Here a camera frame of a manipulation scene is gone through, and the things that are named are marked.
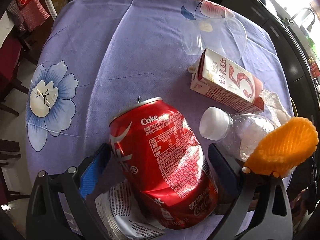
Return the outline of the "silver wrapper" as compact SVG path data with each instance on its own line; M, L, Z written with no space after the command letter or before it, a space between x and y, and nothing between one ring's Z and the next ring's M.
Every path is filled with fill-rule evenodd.
M142 215L127 180L100 194L95 206L111 239L158 239L165 234Z

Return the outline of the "clear plastic water bottle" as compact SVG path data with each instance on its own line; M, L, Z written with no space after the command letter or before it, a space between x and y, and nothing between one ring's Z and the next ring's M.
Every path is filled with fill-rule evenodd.
M209 107L202 115L200 135L222 148L223 153L245 162L258 143L277 128L268 118L251 113L229 114Z

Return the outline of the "red cola can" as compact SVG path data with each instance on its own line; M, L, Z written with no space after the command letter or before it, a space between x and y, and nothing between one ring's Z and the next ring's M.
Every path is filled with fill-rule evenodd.
M217 205L217 187L185 117L162 98L110 122L109 143L136 199L166 228L186 229Z

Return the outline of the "orange bumpy foam pad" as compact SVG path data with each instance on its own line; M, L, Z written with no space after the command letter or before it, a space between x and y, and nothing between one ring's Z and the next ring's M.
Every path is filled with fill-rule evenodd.
M294 167L312 156L318 143L318 132L313 123L307 118L294 117L268 133L244 167L255 174L285 178Z

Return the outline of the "white tissue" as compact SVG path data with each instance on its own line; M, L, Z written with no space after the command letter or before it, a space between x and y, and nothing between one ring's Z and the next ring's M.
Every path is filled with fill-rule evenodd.
M292 118L282 105L277 93L263 89L259 97L262 98L266 108L271 113L271 121L274 122L277 127L285 124Z

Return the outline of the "red white milk carton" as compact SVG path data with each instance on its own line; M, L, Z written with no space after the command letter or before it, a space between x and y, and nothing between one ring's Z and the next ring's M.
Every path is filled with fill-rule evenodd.
M263 83L235 62L206 48L193 67L191 90L237 112L264 111Z

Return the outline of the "clear plastic cup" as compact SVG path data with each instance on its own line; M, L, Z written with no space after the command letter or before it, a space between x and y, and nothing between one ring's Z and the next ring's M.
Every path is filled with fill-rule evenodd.
M247 48L246 30L234 17L186 20L180 32L188 55L200 55L208 48L235 62L243 57Z

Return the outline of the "brown plastic tray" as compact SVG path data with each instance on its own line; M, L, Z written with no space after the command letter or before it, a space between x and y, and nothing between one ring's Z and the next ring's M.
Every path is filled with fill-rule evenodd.
M214 209L213 213L216 215L224 215L231 204L236 200L238 195L238 193L229 193L223 187L218 188L217 206Z

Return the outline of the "purple floral tablecloth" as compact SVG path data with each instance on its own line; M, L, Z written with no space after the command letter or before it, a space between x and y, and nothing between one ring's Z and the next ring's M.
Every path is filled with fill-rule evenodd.
M239 64L292 113L287 80L263 28L213 0L73 0L58 14L31 79L26 152L31 180L79 166L108 141L109 122L137 100L161 97L194 132L215 102L190 88L180 35L186 20L234 17L247 32Z

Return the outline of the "dark wooden chair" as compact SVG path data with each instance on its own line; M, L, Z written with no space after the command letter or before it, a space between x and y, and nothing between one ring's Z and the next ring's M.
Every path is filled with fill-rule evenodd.
M15 116L19 116L19 113L6 106L4 102L12 89L28 95L29 89L17 78L17 72L22 59L37 65L37 61L29 55L29 51L24 41L12 33L5 38L1 46L1 110Z

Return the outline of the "red checked apron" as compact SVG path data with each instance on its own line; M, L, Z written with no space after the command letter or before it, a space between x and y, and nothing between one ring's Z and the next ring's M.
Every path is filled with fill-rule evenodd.
M39 0L12 0L7 14L20 32L33 31L50 16Z

